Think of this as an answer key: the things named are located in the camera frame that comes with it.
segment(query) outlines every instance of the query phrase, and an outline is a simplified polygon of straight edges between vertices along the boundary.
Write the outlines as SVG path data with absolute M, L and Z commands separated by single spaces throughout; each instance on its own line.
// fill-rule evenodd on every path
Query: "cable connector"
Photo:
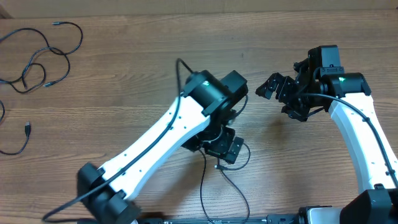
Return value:
M 57 26 L 57 25 L 65 24 L 65 22 L 53 22 L 52 24 L 55 25 L 55 26 Z
M 54 85 L 56 83 L 57 82 L 49 82 L 49 83 L 44 84 L 44 87 L 50 87 L 50 86 L 52 86 L 52 85 Z
M 227 167 L 222 166 L 222 165 L 215 165 L 214 168 L 219 169 L 219 170 L 228 170 Z
M 25 134 L 26 134 L 26 137 L 29 137 L 30 136 L 30 132 L 32 131 L 32 126 L 30 125 L 30 122 L 28 121 L 28 122 L 26 122 L 26 124 L 25 124 Z

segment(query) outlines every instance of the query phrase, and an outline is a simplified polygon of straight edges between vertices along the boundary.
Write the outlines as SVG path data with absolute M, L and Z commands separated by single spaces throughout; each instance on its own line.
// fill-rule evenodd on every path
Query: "wood grain surface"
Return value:
M 7 18 L 395 9 L 398 0 L 0 0 Z
M 252 216 L 296 212 L 305 205 L 344 206 L 358 187 L 348 150 L 327 113 L 300 123 L 280 114 L 277 100 L 254 90 L 269 75 L 294 75 L 292 65 L 319 45 L 336 44 L 346 72 L 362 72 L 381 126 L 398 152 L 398 11 L 267 12 L 174 16 L 0 20 L 0 34 L 21 27 L 41 30 L 50 45 L 74 48 L 81 25 L 85 38 L 70 56 L 61 83 L 17 94 L 0 85 L 6 117 L 0 149 L 19 150 L 24 124 L 31 140 L 18 156 L 0 155 L 0 223 L 40 223 L 42 215 L 76 196 L 76 172 L 100 166 L 151 127 L 175 97 L 174 62 L 222 78 L 232 70 L 248 79 L 249 103 L 232 125 L 252 149 L 248 166 L 226 172 L 241 188 Z M 16 78 L 32 53 L 44 47 L 36 33 L 21 32 L 0 44 L 0 77 Z M 48 80 L 62 76 L 64 58 L 42 54 Z M 28 83 L 41 71 L 33 68 Z M 247 158 L 242 150 L 237 166 Z M 212 217 L 243 217 L 242 198 L 213 169 L 208 157 L 204 201 Z M 179 149 L 152 176 L 136 203 L 145 212 L 175 218 L 204 217 L 199 200 L 203 159 Z M 82 205 L 59 217 L 90 216 Z

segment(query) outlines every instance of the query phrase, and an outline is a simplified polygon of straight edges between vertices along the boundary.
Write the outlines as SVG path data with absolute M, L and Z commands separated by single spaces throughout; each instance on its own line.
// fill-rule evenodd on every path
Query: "wire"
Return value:
M 250 161 L 250 155 L 251 155 L 250 148 L 249 148 L 249 146 L 248 146 L 246 143 L 243 143 L 243 144 L 247 147 L 247 149 L 248 149 L 248 151 L 249 151 L 248 160 L 246 161 L 246 163 L 245 163 L 243 166 L 238 167 L 238 168 L 227 168 L 227 167 L 223 167 L 223 166 L 220 165 L 220 159 L 218 159 L 218 160 L 217 160 L 217 164 L 218 164 L 218 165 L 216 166 L 216 168 L 220 170 L 221 175 L 223 175 L 223 176 L 225 177 L 225 179 L 227 179 L 227 181 L 239 192 L 239 194 L 242 196 L 244 202 L 246 203 L 246 207 L 248 208 L 248 215 L 247 215 L 247 217 L 246 217 L 246 218 L 243 220 L 243 222 L 242 222 L 242 224 L 245 224 L 245 223 L 249 220 L 249 217 L 250 217 L 250 206 L 249 206 L 249 202 L 248 202 L 248 200 L 246 199 L 246 197 L 244 196 L 244 194 L 242 193 L 242 191 L 238 188 L 238 186 L 236 186 L 236 185 L 234 184 L 234 182 L 232 182 L 232 180 L 224 173 L 224 170 L 240 170 L 240 169 L 242 169 L 243 167 L 245 167 L 245 166 L 249 163 L 249 161 Z M 206 161 L 206 156 L 205 156 L 205 154 L 204 154 L 200 149 L 199 149 L 199 152 L 202 154 L 203 160 L 205 161 L 205 164 L 204 164 L 204 166 L 203 166 L 203 174 L 202 174 L 202 176 L 201 176 L 201 181 L 200 181 L 200 203 L 201 203 L 201 207 L 202 207 L 202 209 L 203 209 L 203 213 L 204 213 L 205 216 L 207 217 L 207 220 L 208 220 L 210 223 L 215 224 L 215 223 L 210 219 L 210 217 L 207 215 L 205 206 L 204 206 L 204 204 L 203 204 L 202 188 L 203 188 L 203 179 L 205 178 L 205 173 L 206 173 L 206 164 L 207 164 L 207 161 Z
M 344 101 L 344 100 L 342 100 L 340 98 L 337 98 L 337 97 L 324 95 L 324 94 L 319 94 L 319 93 L 304 93 L 304 94 L 301 94 L 300 96 L 320 97 L 320 98 L 325 98 L 325 99 L 329 99 L 329 100 L 335 100 L 335 101 L 337 101 L 339 103 L 342 103 L 342 104 L 346 105 L 351 110 L 353 110 L 357 114 L 359 114 L 362 117 L 363 121 L 366 122 L 369 125 L 369 127 L 371 128 L 371 130 L 372 130 L 372 132 L 374 134 L 374 137 L 376 138 L 376 141 L 379 144 L 381 154 L 383 156 L 384 162 L 386 163 L 388 173 L 390 173 L 392 182 L 394 183 L 396 188 L 398 187 L 398 180 L 397 180 L 397 177 L 395 175 L 395 170 L 392 169 L 392 166 L 390 164 L 390 161 L 389 161 L 387 153 L 386 153 L 386 149 L 384 148 L 384 145 L 383 145 L 383 143 L 381 141 L 380 135 L 377 132 L 376 128 L 373 126 L 370 118 L 368 118 L 364 113 L 362 113 L 362 111 L 357 109 L 352 104 L 350 104 L 350 103 L 348 103 L 348 102 L 346 102 L 346 101 Z
M 182 59 L 178 59 L 180 60 L 181 64 L 190 72 L 193 73 L 192 69 L 182 60 Z
M 221 137 L 221 135 L 223 135 L 223 131 L 224 131 L 224 126 L 221 125 L 221 127 L 220 127 L 220 133 L 218 134 L 218 136 L 217 136 L 215 139 L 212 139 L 212 140 L 202 140 L 202 141 L 201 141 L 201 144 L 202 144 L 202 145 L 203 145 L 203 143 L 209 143 L 209 144 L 211 144 L 213 141 L 219 139 L 219 138 Z
M 65 203 L 65 204 L 63 204 L 63 205 L 61 205 L 61 206 L 59 206 L 58 208 L 52 210 L 51 212 L 48 212 L 47 214 L 45 214 L 45 215 L 43 216 L 43 218 L 42 218 L 42 221 L 43 221 L 43 222 L 47 222 L 47 223 L 63 223 L 63 222 L 70 222 L 70 219 L 69 219 L 69 220 L 66 220 L 66 219 L 63 219 L 63 220 L 49 220 L 49 218 L 50 218 L 52 215 L 54 215 L 54 214 L 56 214 L 56 213 L 58 213 L 58 212 L 60 212 L 60 211 L 62 211 L 62 210 L 64 210 L 64 209 L 66 209 L 66 208 L 68 208 L 68 207 L 70 207 L 70 206 L 76 204 L 77 202 L 82 201 L 84 198 L 87 198 L 87 197 L 89 197 L 90 195 L 92 195 L 92 194 L 94 194 L 94 193 L 96 193 L 96 192 L 102 190 L 104 187 L 108 186 L 112 181 L 114 181 L 115 179 L 117 179 L 121 174 L 123 174 L 123 173 L 124 173 L 125 171 L 127 171 L 133 164 L 135 164 L 140 158 L 142 158 L 145 154 L 147 154 L 147 153 L 148 153 L 148 152 L 149 152 L 149 151 L 150 151 L 150 150 L 151 150 L 151 149 L 152 149 L 152 148 L 165 136 L 165 135 L 166 135 L 167 131 L 169 131 L 169 129 L 170 129 L 170 128 L 172 127 L 172 125 L 174 124 L 174 121 L 175 121 L 175 119 L 177 118 L 177 114 L 178 114 L 178 111 L 179 111 L 179 109 L 180 109 L 180 103 L 181 103 L 181 94 L 180 94 L 180 91 L 181 91 L 180 63 L 182 63 L 185 67 L 188 67 L 188 65 L 185 64 L 185 62 L 184 62 L 182 59 L 180 59 L 180 58 L 177 59 L 177 61 L 176 61 L 176 63 L 175 63 L 176 76 L 177 76 L 177 94 L 178 94 L 178 97 L 177 97 L 177 106 L 176 106 L 176 108 L 175 108 L 175 112 L 174 112 L 173 118 L 171 119 L 171 121 L 169 122 L 169 124 L 166 126 L 166 128 L 163 130 L 163 132 L 162 132 L 162 133 L 155 139 L 155 141 L 152 142 L 145 150 L 143 150 L 137 157 L 135 157 L 131 162 L 129 162 L 127 165 L 125 165 L 120 171 L 118 171 L 116 174 L 114 174 L 111 178 L 109 178 L 107 181 L 105 181 L 105 182 L 102 183 L 101 185 L 95 187 L 95 188 L 92 189 L 91 191 L 89 191 L 89 192 L 87 192 L 87 193 L 85 193 L 85 194 L 83 194 L 83 195 L 81 195 L 81 196 L 79 196 L 79 197 L 76 197 L 75 199 L 73 199 L 73 200 L 71 200 L 71 201 L 69 201 L 69 202 L 67 202 L 67 203 Z
M 317 79 L 317 73 L 318 73 L 318 71 L 321 69 L 321 67 L 318 67 L 318 68 L 316 68 L 314 71 L 313 71 L 313 74 L 312 74 L 312 81 L 315 83 L 316 82 L 316 79 Z
M 2 103 L 1 100 L 0 100 L 0 105 L 2 107 L 2 115 L 0 117 L 0 124 L 1 124 L 1 121 L 4 118 L 4 115 L 6 114 L 6 109 L 5 109 L 4 104 Z M 26 125 L 25 125 L 26 141 L 25 141 L 24 146 L 18 152 L 4 152 L 4 151 L 0 150 L 0 153 L 4 154 L 4 155 L 7 155 L 7 156 L 15 156 L 15 155 L 20 154 L 25 149 L 25 147 L 27 145 L 27 142 L 29 141 L 30 131 L 31 131 L 30 122 L 27 122 Z
M 45 72 L 45 68 L 44 68 L 44 66 L 43 66 L 41 63 L 34 63 L 34 62 L 32 62 L 32 61 L 33 61 L 34 57 L 35 57 L 39 52 L 41 52 L 41 51 L 43 51 L 43 50 L 50 50 L 51 52 L 53 52 L 53 53 L 56 54 L 56 55 L 62 55 L 62 56 L 64 56 L 64 57 L 66 58 L 66 60 L 67 60 L 67 62 L 68 62 L 68 71 L 66 72 L 66 74 L 64 74 L 64 76 L 61 77 L 61 78 L 59 78 L 58 80 L 55 80 L 55 81 L 52 81 L 52 82 L 49 82 L 49 83 L 44 84 L 44 87 L 52 86 L 52 85 L 54 85 L 54 84 L 56 84 L 56 83 L 62 81 L 64 78 L 66 78 L 66 76 L 67 76 L 67 75 L 69 74 L 69 72 L 70 72 L 70 61 L 69 61 L 69 58 L 67 57 L 67 55 L 68 55 L 68 54 L 72 54 L 72 53 L 74 53 L 77 49 L 79 49 L 81 43 L 83 42 L 83 31 L 82 31 L 82 29 L 80 28 L 80 26 L 78 26 L 77 24 L 74 24 L 74 23 L 72 23 L 72 22 L 53 22 L 53 25 L 55 25 L 55 26 L 62 25 L 62 24 L 71 24 L 71 25 L 76 26 L 77 28 L 79 28 L 80 34 L 81 34 L 80 41 L 79 41 L 78 45 L 77 45 L 73 50 L 71 50 L 71 51 L 69 51 L 69 52 L 67 52 L 67 53 L 62 52 L 62 51 L 61 51 L 60 49 L 58 49 L 58 48 L 51 47 L 50 44 L 49 44 L 49 42 L 48 42 L 48 40 L 47 40 L 47 38 L 44 36 L 44 34 L 41 33 L 39 30 L 34 29 L 34 28 L 21 28 L 21 29 L 16 29 L 16 30 L 14 30 L 14 31 L 12 31 L 12 32 L 10 32 L 10 33 L 8 33 L 8 34 L 5 35 L 4 37 L 1 37 L 1 38 L 0 38 L 0 43 L 1 43 L 2 41 L 6 40 L 7 38 L 9 38 L 10 36 L 12 36 L 12 35 L 14 35 L 14 34 L 20 32 L 20 31 L 23 31 L 23 30 L 31 30 L 31 31 L 34 31 L 34 32 L 40 34 L 40 35 L 43 37 L 45 43 L 47 44 L 47 47 L 44 47 L 44 48 L 42 48 L 42 49 L 40 49 L 40 50 L 37 50 L 37 51 L 31 56 L 31 58 L 30 58 L 28 64 L 25 66 L 25 68 L 24 68 L 24 70 L 22 71 L 22 74 L 21 74 L 21 76 L 20 76 L 19 78 L 17 78 L 16 80 L 12 80 L 12 81 L 3 80 L 3 79 L 0 78 L 0 84 L 8 84 L 8 85 L 10 85 L 16 92 L 18 92 L 18 93 L 20 93 L 20 94 L 28 93 L 28 92 L 30 92 L 30 91 L 32 91 L 32 90 L 34 90 L 34 89 L 36 89 L 36 88 L 42 86 L 42 85 L 44 84 L 44 82 L 45 82 L 45 79 L 47 78 L 47 74 L 46 74 L 46 72 Z M 27 75 L 27 71 L 29 70 L 29 68 L 30 68 L 31 66 L 33 66 L 33 65 L 39 65 L 39 66 L 42 68 L 42 70 L 43 70 L 43 79 L 42 79 L 38 84 L 36 84 L 36 85 L 34 85 L 33 87 L 31 87 L 31 88 L 28 89 L 27 83 L 26 83 L 26 81 L 25 81 L 25 76 Z M 22 80 L 22 84 L 23 84 L 23 86 L 24 86 L 24 88 L 25 88 L 25 90 L 22 90 L 22 91 L 21 91 L 21 90 L 18 90 L 18 89 L 16 88 L 16 86 L 14 85 L 15 83 L 17 83 L 17 82 L 19 82 L 19 81 L 21 81 L 21 80 Z M 0 104 L 1 104 L 1 106 L 2 106 L 2 116 L 1 116 L 1 119 L 0 119 L 0 123 L 1 123 L 3 117 L 4 117 L 5 113 L 6 113 L 6 110 L 5 110 L 5 108 L 4 108 L 4 104 L 2 103 L 2 101 L 0 101 Z M 28 143 L 28 141 L 29 141 L 30 132 L 31 132 L 31 125 L 30 125 L 30 123 L 28 122 L 28 123 L 25 125 L 26 141 L 25 141 L 25 144 L 24 144 L 24 146 L 22 147 L 22 149 L 21 149 L 20 151 L 18 151 L 18 152 L 15 152 L 15 153 L 3 152 L 3 151 L 0 150 L 0 153 L 1 153 L 1 154 L 5 154 L 5 155 L 10 155 L 10 156 L 11 156 L 11 155 L 18 155 L 18 154 L 20 154 L 20 153 L 25 149 L 25 147 L 26 147 L 26 145 L 27 145 L 27 143 Z
M 245 164 L 243 164 L 241 167 L 238 167 L 238 168 L 228 168 L 228 167 L 225 167 L 225 166 L 221 166 L 220 165 L 220 159 L 217 159 L 216 169 L 219 169 L 219 170 L 233 170 L 233 171 L 243 169 L 249 163 L 250 156 L 251 156 L 251 152 L 250 152 L 249 146 L 246 143 L 243 143 L 243 145 L 246 146 L 246 148 L 248 149 L 248 152 L 249 152 L 249 157 L 248 157 L 248 159 L 247 159 Z
M 21 75 L 18 79 L 13 80 L 13 81 L 6 81 L 6 80 L 3 80 L 3 79 L 0 79 L 0 83 L 5 83 L 5 84 L 11 85 L 11 86 L 13 87 L 13 89 L 15 89 L 15 91 L 17 91 L 17 92 L 19 92 L 19 93 L 28 93 L 28 92 L 32 91 L 34 88 L 37 88 L 37 87 L 41 86 L 42 82 L 40 82 L 38 85 L 35 85 L 33 88 L 30 88 L 30 89 L 27 90 L 27 91 L 19 91 L 19 90 L 17 90 L 17 89 L 15 88 L 15 86 L 12 85 L 12 84 L 13 84 L 13 83 L 16 83 L 16 82 L 19 82 L 20 80 L 22 80 L 22 83 L 23 83 L 23 85 L 24 85 L 24 88 L 27 89 L 27 83 L 26 83 L 26 81 L 25 81 L 25 75 L 26 75 L 26 73 L 27 73 L 27 71 L 28 71 L 28 68 L 29 68 L 31 65 L 33 65 L 33 64 L 39 65 L 39 64 L 37 64 L 37 63 L 32 63 L 32 59 L 34 58 L 34 56 L 35 56 L 37 53 L 39 53 L 39 52 L 42 51 L 42 50 L 47 50 L 47 49 L 50 50 L 52 53 L 54 53 L 54 54 L 56 54 L 56 55 L 65 56 L 65 58 L 66 58 L 66 60 L 67 60 L 67 62 L 68 62 L 68 72 L 67 72 L 66 74 L 64 74 L 63 77 L 59 78 L 58 80 L 55 80 L 55 81 L 48 82 L 48 83 L 44 84 L 44 87 L 52 86 L 52 85 L 54 85 L 54 84 L 56 84 L 56 83 L 62 81 L 64 78 L 67 77 L 67 75 L 69 74 L 69 71 L 70 71 L 70 62 L 69 62 L 69 59 L 68 59 L 67 55 L 74 53 L 77 49 L 80 48 L 80 45 L 81 45 L 81 43 L 83 42 L 83 31 L 82 31 L 82 29 L 80 28 L 79 25 L 77 25 L 77 24 L 75 24 L 75 23 L 72 23 L 72 22 L 53 22 L 52 24 L 55 25 L 55 26 L 59 26 L 59 25 L 62 25 L 62 24 L 71 24 L 71 25 L 76 26 L 76 27 L 79 29 L 79 31 L 80 31 L 80 41 L 79 41 L 78 45 L 77 45 L 73 50 L 71 50 L 71 51 L 69 51 L 69 52 L 67 52 L 67 53 L 63 53 L 61 50 L 59 50 L 59 49 L 57 49 L 57 48 L 55 48 L 55 47 L 51 47 L 50 44 L 49 44 L 49 42 L 48 42 L 48 40 L 47 40 L 47 38 L 44 36 L 43 33 L 41 33 L 41 31 L 39 31 L 39 30 L 37 30 L 37 29 L 34 29 L 34 28 L 21 28 L 21 29 L 16 29 L 16 30 L 10 32 L 9 34 L 5 35 L 4 37 L 1 37 L 1 38 L 0 38 L 0 43 L 1 43 L 2 41 L 6 40 L 8 37 L 10 37 L 10 36 L 12 36 L 12 35 L 14 35 L 14 34 L 20 32 L 20 31 L 22 31 L 22 30 L 31 30 L 31 31 L 37 32 L 38 34 L 40 34 L 40 35 L 43 37 L 45 43 L 47 44 L 47 48 L 40 49 L 40 50 L 37 51 L 35 54 L 33 54 L 33 56 L 32 56 L 32 57 L 30 58 L 30 60 L 29 60 L 29 63 L 25 66 L 25 69 L 22 71 L 22 75 Z
M 316 109 L 315 111 L 312 111 L 311 113 L 309 113 L 308 115 L 307 115 L 307 117 L 309 118 L 309 117 L 311 117 L 312 115 L 314 115 L 314 114 L 316 114 L 316 113 L 318 113 L 318 112 L 321 112 L 321 111 L 323 111 L 325 108 L 322 106 L 321 108 L 318 108 L 318 109 Z
M 242 113 L 242 111 L 245 109 L 245 107 L 246 107 L 246 105 L 247 105 L 247 103 L 248 103 L 248 101 L 249 101 L 249 97 L 248 97 L 247 95 L 245 95 L 245 97 L 246 97 L 246 98 L 244 99 L 244 104 L 243 104 L 242 108 L 241 108 L 238 112 L 236 112 L 236 113 L 232 116 L 232 118 L 229 119 L 229 120 L 233 120 L 233 119 L 237 118 L 237 117 Z

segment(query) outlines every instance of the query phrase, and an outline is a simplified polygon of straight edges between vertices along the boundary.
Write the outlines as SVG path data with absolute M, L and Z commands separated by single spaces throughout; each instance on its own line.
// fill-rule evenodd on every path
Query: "robotic arm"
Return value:
M 246 83 L 247 80 L 236 71 L 220 81 L 207 70 L 192 72 L 169 110 L 133 145 L 99 169 L 87 163 L 79 170 L 78 196 L 82 196 L 135 161 L 175 118 L 169 130 L 149 151 L 109 185 L 85 197 L 82 200 L 85 207 L 99 223 L 134 222 L 140 210 L 131 202 L 155 170 L 180 146 L 191 151 L 203 147 L 207 154 L 233 164 L 243 139 L 235 137 L 234 130 L 226 125 L 237 115 L 232 107 L 248 93 Z
M 309 50 L 308 58 L 294 63 L 294 70 L 298 73 L 295 79 L 272 74 L 256 94 L 270 99 L 276 92 L 276 99 L 285 104 L 282 113 L 301 122 L 321 110 L 329 112 L 346 142 L 360 193 L 343 209 L 305 209 L 300 215 L 302 223 L 387 222 L 395 210 L 392 203 L 397 205 L 398 161 L 377 120 L 365 78 L 344 72 L 335 45 Z

